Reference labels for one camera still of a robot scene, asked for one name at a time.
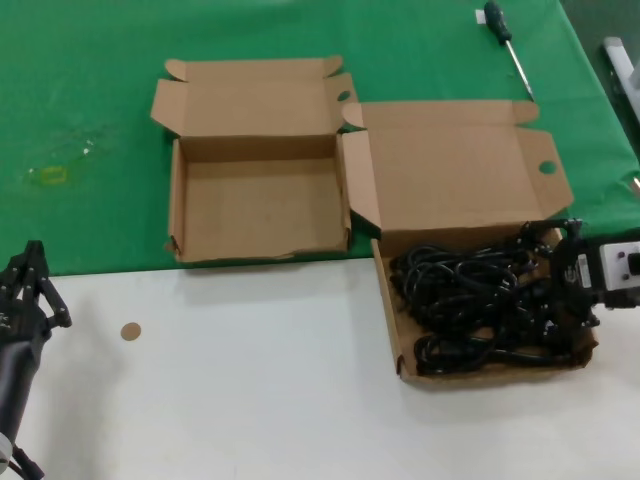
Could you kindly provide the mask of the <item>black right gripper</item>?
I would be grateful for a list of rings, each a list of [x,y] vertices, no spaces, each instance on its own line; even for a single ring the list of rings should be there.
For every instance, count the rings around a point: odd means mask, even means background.
[[[537,328],[542,333],[572,333],[599,325],[593,307],[602,286],[600,244],[595,239],[575,239],[581,227],[576,218],[529,221],[522,226],[524,245],[557,245],[550,267],[560,304],[545,305],[538,312]]]

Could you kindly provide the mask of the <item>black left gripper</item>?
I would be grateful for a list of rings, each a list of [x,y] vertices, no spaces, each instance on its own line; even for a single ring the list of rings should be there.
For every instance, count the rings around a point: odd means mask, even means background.
[[[37,304],[15,299],[24,288],[44,296],[53,311],[49,319]],[[50,326],[69,328],[72,325],[68,307],[50,280],[41,241],[28,241],[24,251],[9,260],[1,272],[1,298],[2,345],[46,342],[50,339]]]

